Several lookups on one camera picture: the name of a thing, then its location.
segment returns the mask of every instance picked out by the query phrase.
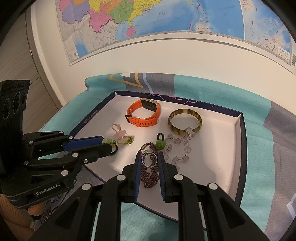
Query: camera lens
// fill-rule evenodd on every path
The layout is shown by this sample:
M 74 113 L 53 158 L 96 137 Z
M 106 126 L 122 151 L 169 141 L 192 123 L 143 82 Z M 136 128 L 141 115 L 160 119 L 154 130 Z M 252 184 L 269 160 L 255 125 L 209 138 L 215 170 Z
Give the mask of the camera lens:
M 13 112 L 16 113 L 20 107 L 20 93 L 17 93 L 15 95 L 15 98 L 13 99 Z
M 5 103 L 4 103 L 4 106 L 3 106 L 3 118 L 6 120 L 10 114 L 10 107 L 11 107 L 11 102 L 10 102 L 10 99 L 7 98 Z
M 26 103 L 27 100 L 27 92 L 24 93 L 24 95 L 22 96 L 22 104 Z

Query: wooden cabinet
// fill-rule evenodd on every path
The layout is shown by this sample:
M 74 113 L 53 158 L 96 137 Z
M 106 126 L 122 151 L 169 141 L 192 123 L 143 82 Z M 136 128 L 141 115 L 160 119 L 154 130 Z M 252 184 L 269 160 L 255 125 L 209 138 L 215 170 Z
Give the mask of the wooden cabinet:
M 22 14 L 0 46 L 0 81 L 30 80 L 27 107 L 23 114 L 23 133 L 37 132 L 57 113 L 61 104 L 53 102 L 36 69 L 26 32 L 26 17 Z

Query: watch buckle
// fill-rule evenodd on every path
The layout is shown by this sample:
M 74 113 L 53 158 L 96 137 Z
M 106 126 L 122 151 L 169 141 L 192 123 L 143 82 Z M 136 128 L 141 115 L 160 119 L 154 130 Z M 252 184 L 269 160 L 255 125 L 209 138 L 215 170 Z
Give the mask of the watch buckle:
M 126 117 L 127 122 L 130 123 L 130 121 L 128 120 L 128 118 L 129 118 L 129 117 L 132 117 L 132 116 L 131 116 L 131 115 L 125 115 L 125 117 Z

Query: map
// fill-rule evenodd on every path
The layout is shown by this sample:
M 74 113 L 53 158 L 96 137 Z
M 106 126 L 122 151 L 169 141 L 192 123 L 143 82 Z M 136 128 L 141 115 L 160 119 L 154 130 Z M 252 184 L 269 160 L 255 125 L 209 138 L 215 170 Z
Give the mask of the map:
M 56 0 L 71 63 L 110 44 L 162 32 L 231 36 L 291 63 L 291 36 L 261 0 Z

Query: teal blanket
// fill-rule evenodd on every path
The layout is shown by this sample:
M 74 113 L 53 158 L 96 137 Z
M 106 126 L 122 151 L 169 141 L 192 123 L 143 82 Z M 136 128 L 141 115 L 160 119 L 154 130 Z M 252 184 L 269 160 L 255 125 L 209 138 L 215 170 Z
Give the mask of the teal blanket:
M 74 127 L 113 91 L 136 91 L 198 100 L 240 111 L 247 133 L 247 177 L 241 208 L 270 240 L 278 241 L 293 216 L 296 193 L 296 116 L 249 91 L 196 77 L 130 73 L 87 78 L 86 91 L 73 98 L 41 131 Z M 178 240 L 178 225 L 140 208 L 122 205 L 121 240 Z

